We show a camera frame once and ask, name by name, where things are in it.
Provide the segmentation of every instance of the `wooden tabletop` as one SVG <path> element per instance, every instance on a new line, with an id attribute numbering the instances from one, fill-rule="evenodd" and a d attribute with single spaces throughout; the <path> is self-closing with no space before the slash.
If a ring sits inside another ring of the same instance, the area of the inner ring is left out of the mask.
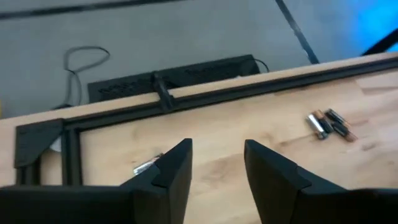
<path id="1" fill-rule="evenodd" d="M 291 77 L 384 58 L 353 58 L 171 90 L 176 97 Z M 0 120 L 0 185 L 14 183 L 15 127 L 53 118 L 139 105 L 155 93 Z M 333 108 L 359 137 L 333 134 L 319 141 L 305 122 L 311 111 Z M 245 139 L 255 139 L 298 165 L 348 189 L 398 187 L 398 69 L 95 129 L 81 134 L 85 185 L 119 185 L 133 169 L 193 139 L 193 177 L 185 223 L 260 223 L 243 161 Z M 60 154 L 42 156 L 42 183 L 61 184 Z"/>

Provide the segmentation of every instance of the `black cable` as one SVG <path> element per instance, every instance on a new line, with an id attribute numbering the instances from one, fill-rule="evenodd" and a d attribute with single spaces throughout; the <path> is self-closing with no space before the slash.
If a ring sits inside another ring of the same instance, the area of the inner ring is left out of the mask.
<path id="1" fill-rule="evenodd" d="M 69 65 L 70 57 L 73 53 L 76 53 L 76 52 L 82 51 L 82 50 L 100 50 L 102 52 L 105 52 L 106 55 L 103 58 L 101 58 L 101 60 L 98 60 L 97 62 L 88 64 L 88 65 L 84 65 L 80 68 L 72 70 Z M 72 48 L 68 49 L 63 55 L 63 69 L 68 72 L 67 92 L 66 92 L 65 99 L 64 99 L 63 103 L 61 105 L 59 105 L 58 107 L 56 107 L 55 109 L 70 106 L 69 101 L 70 101 L 70 97 L 72 95 L 71 94 L 72 93 L 72 78 L 75 78 L 76 83 L 78 85 L 77 105 L 80 105 L 81 104 L 82 86 L 81 86 L 81 81 L 80 81 L 78 74 L 85 70 L 97 67 L 97 66 L 101 65 L 102 63 L 105 63 L 107 60 L 109 60 L 110 56 L 111 56 L 111 54 L 108 52 L 108 50 L 106 50 L 102 47 L 98 47 L 98 46 L 81 46 L 81 47 L 72 47 Z"/>
<path id="2" fill-rule="evenodd" d="M 269 68 L 268 68 L 268 66 L 267 66 L 267 64 L 266 63 L 264 63 L 262 60 L 259 60 L 259 59 L 254 59 L 256 62 L 260 62 L 261 64 L 263 64 L 264 66 L 265 66 L 265 68 L 267 69 L 267 72 L 269 72 Z"/>

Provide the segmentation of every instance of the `concrete floor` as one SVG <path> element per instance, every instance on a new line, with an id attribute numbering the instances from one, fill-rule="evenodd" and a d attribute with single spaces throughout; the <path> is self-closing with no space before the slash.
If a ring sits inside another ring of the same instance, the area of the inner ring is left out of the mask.
<path id="1" fill-rule="evenodd" d="M 67 1 L 77 2 L 98 0 Z M 285 0 L 321 62 L 358 56 L 397 26 L 396 14 L 366 17 L 359 2 Z M 368 2 L 388 6 L 387 1 Z M 12 11 L 65 1 L 0 4 L 2 11 Z M 392 5 L 397 12 L 398 4 Z M 380 30 L 377 35 L 365 24 L 372 23 L 371 17 L 378 18 L 373 24 Z M 112 54 L 104 65 L 81 73 L 84 103 L 89 82 L 236 55 L 253 54 L 271 70 L 310 65 L 273 0 L 190 0 L 0 23 L 3 118 L 47 111 L 61 103 L 67 77 L 62 55 L 79 45 L 100 45 Z M 77 67 L 97 55 L 80 56 L 73 61 Z"/>

